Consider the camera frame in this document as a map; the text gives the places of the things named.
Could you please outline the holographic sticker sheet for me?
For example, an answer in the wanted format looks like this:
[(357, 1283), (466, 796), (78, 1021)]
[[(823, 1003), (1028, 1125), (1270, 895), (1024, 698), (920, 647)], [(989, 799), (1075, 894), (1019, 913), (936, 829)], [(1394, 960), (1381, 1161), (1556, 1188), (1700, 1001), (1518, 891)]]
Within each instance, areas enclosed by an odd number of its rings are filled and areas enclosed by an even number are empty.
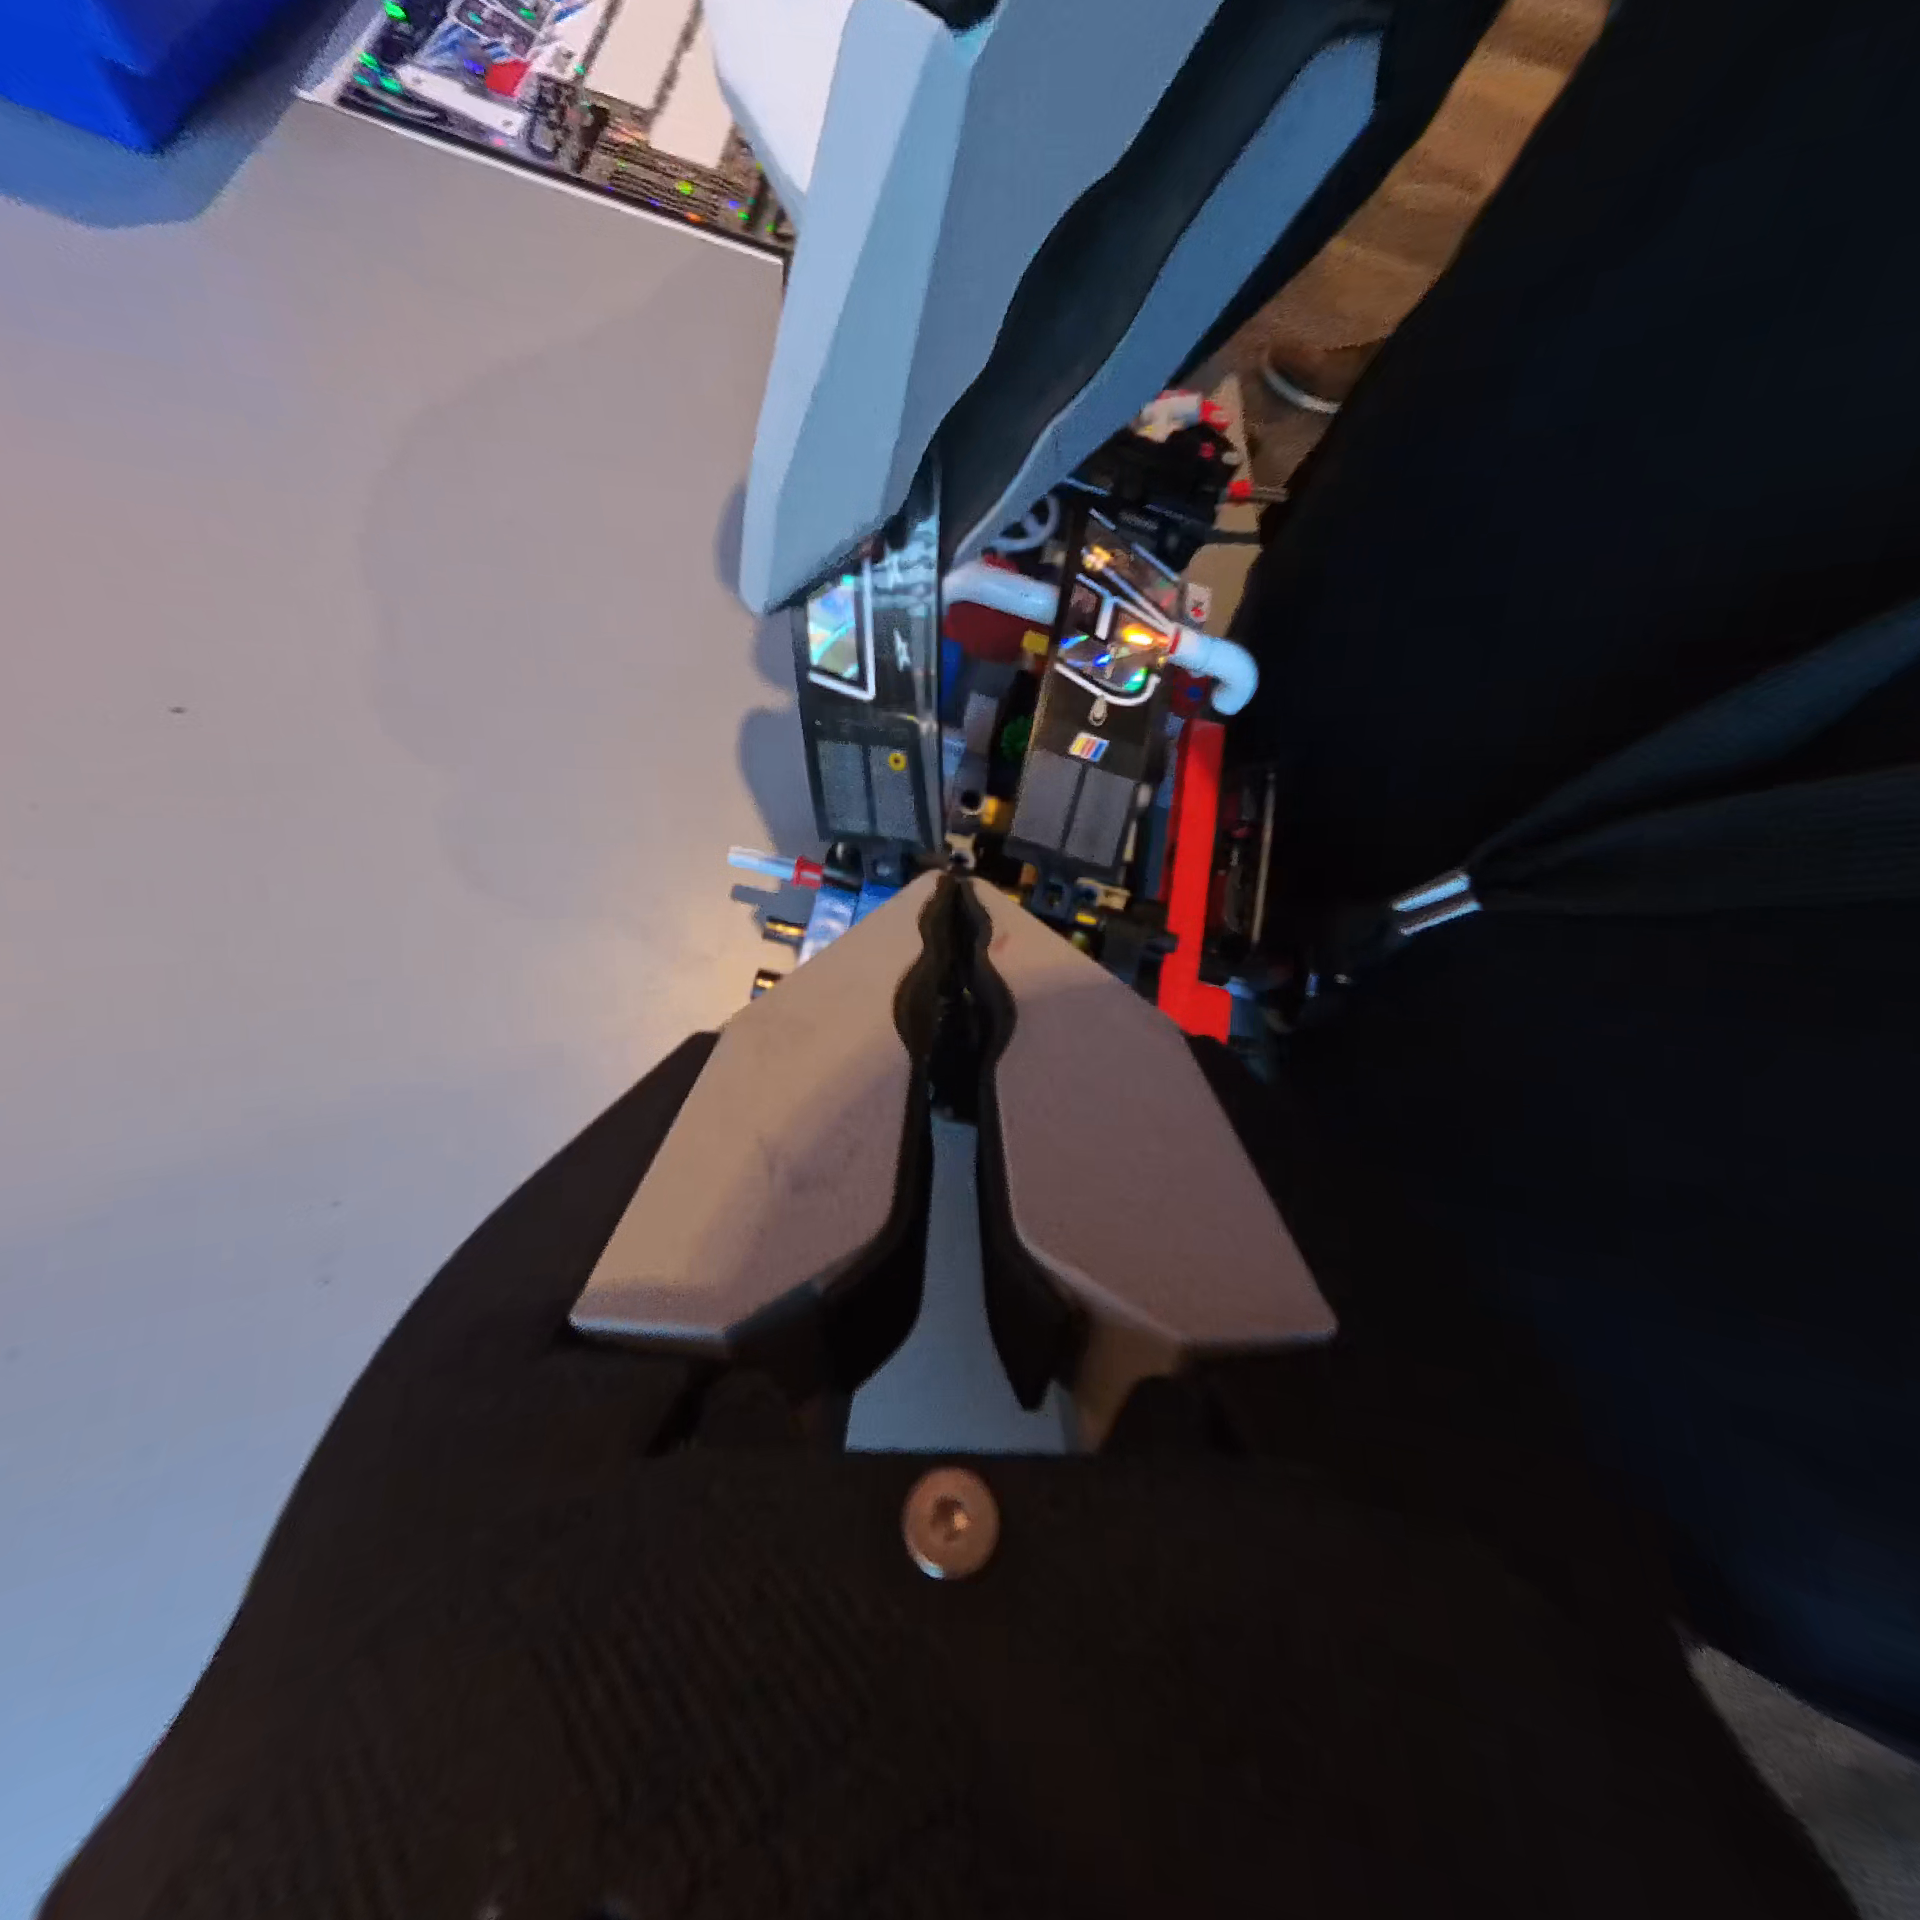
[(787, 264), (699, 1), (365, 1), (300, 97)]

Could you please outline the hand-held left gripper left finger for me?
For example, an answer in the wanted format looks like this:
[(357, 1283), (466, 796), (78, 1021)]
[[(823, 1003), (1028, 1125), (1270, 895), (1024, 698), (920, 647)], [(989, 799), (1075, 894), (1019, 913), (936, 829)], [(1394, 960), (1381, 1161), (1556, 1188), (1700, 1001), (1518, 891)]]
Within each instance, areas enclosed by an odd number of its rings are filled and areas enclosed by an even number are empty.
[(719, 1030), (575, 1331), (784, 1388), (856, 1388), (901, 1349), (922, 1299), (957, 905), (954, 876), (919, 876)]

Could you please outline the blue plastic bin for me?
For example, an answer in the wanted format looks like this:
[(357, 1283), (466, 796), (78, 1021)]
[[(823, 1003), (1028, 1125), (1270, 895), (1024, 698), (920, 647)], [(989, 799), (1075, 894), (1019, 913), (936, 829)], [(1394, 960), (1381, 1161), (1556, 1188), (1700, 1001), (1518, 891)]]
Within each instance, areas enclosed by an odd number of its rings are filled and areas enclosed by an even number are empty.
[(6, 1), (2, 97), (155, 153), (283, 31), (329, 25), (337, 1)]

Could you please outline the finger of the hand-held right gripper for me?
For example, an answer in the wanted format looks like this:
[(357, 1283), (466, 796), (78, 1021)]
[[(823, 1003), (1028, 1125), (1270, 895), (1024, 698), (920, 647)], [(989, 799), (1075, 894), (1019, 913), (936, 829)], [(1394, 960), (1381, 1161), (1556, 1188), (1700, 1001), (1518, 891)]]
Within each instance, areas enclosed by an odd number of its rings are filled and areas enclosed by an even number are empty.
[(1374, 117), (1382, 29), (1212, 36), (1021, 277), (939, 436), (970, 561), (1168, 387)]
[(1028, 266), (1212, 24), (1200, 1), (704, 3), (797, 238), (736, 586), (776, 611), (907, 504)]

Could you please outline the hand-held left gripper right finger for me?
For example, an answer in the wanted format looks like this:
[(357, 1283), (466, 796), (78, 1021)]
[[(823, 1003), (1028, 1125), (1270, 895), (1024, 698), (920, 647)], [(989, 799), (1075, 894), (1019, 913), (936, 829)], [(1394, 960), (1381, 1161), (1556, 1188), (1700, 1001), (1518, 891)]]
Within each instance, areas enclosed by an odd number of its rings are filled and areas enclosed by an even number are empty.
[(1189, 1035), (1003, 891), (960, 882), (989, 1327), (1024, 1407), (1101, 1447), (1144, 1381), (1339, 1320)]

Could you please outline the toy brick car model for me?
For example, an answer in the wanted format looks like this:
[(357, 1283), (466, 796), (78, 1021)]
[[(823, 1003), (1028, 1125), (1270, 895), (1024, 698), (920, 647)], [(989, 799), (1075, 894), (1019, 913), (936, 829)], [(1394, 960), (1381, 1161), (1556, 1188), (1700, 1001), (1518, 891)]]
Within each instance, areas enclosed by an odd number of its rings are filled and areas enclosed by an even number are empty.
[(801, 898), (763, 912), (764, 938), (811, 958), (949, 869), (1009, 895), (1189, 1035), (1256, 1047), (1256, 1008), (1276, 992), (1258, 948), (1278, 780), (1231, 773), (1229, 723), (1258, 670), (1214, 632), (1195, 564), (1248, 548), (1253, 509), (1275, 499), (1253, 483), (1229, 401), (1173, 387), (943, 572), (943, 844), (888, 857), (824, 840), (814, 818), (814, 855), (730, 847), (732, 871)]

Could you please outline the black starred brick panel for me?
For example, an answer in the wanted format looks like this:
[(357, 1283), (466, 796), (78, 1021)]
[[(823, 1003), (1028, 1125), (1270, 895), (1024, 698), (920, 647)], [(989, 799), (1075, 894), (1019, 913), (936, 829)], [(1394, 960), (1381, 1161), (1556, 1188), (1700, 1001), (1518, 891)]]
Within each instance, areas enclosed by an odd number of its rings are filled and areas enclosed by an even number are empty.
[(931, 454), (907, 502), (791, 619), (819, 834), (887, 857), (944, 842), (943, 477)]

